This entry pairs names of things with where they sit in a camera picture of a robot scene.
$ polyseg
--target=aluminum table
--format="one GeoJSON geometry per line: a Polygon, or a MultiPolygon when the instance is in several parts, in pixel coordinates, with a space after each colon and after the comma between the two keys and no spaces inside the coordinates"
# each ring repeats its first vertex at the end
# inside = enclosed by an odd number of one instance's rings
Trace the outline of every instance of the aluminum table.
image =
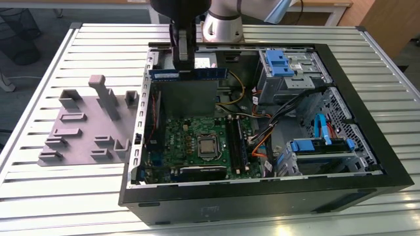
{"type": "Polygon", "coordinates": [[[141,90],[147,44],[169,41],[167,25],[85,24],[67,33],[0,156],[0,236],[420,233],[420,94],[370,34],[354,27],[297,26],[245,26],[245,34],[247,42],[330,45],[417,185],[338,213],[147,226],[118,205],[123,164],[37,164],[62,107],[62,90],[94,95],[91,74],[107,76],[117,95],[141,90]]]}

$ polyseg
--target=chip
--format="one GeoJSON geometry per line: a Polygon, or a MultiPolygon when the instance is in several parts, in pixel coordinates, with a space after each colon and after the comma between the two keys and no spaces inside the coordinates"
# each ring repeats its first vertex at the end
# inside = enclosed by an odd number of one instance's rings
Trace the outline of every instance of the chip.
{"type": "Polygon", "coordinates": [[[215,153],[214,140],[201,140],[201,153],[215,153]]]}

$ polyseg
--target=black mesh bin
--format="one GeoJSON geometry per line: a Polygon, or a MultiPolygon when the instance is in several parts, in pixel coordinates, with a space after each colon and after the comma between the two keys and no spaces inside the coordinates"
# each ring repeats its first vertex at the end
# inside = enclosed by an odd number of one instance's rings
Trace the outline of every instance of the black mesh bin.
{"type": "Polygon", "coordinates": [[[41,59],[35,43],[33,40],[26,40],[23,36],[29,35],[21,23],[0,23],[0,50],[17,65],[29,65],[41,59]]]}
{"type": "Polygon", "coordinates": [[[0,17],[25,39],[33,40],[41,36],[41,28],[27,8],[0,8],[0,17]]]}

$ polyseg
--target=expansion slot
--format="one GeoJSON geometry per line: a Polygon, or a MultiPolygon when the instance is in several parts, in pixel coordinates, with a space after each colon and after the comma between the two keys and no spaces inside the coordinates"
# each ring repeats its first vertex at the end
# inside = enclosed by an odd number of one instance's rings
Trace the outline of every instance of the expansion slot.
{"type": "Polygon", "coordinates": [[[241,174],[250,170],[246,139],[239,117],[229,117],[226,120],[226,130],[229,134],[229,145],[231,154],[233,172],[241,174]]]}

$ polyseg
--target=white label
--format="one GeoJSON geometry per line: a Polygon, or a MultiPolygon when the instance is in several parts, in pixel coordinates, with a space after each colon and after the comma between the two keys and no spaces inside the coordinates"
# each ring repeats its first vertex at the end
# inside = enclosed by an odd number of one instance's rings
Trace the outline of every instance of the white label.
{"type": "Polygon", "coordinates": [[[169,74],[155,74],[157,79],[162,78],[178,78],[179,74],[178,73],[169,73],[169,74]]]}
{"type": "Polygon", "coordinates": [[[335,6],[350,6],[350,3],[335,3],[335,6]]]}
{"type": "Polygon", "coordinates": [[[210,67],[211,67],[210,58],[197,58],[195,68],[210,68],[210,67]]]}
{"type": "Polygon", "coordinates": [[[265,166],[266,166],[266,168],[267,168],[267,169],[270,170],[270,172],[271,172],[271,170],[274,169],[274,165],[270,164],[269,161],[266,161],[265,166]]]}
{"type": "Polygon", "coordinates": [[[291,64],[291,68],[293,68],[293,69],[299,69],[299,70],[302,70],[301,64],[291,64]]]}
{"type": "Polygon", "coordinates": [[[253,97],[253,103],[258,105],[258,97],[253,97]]]}

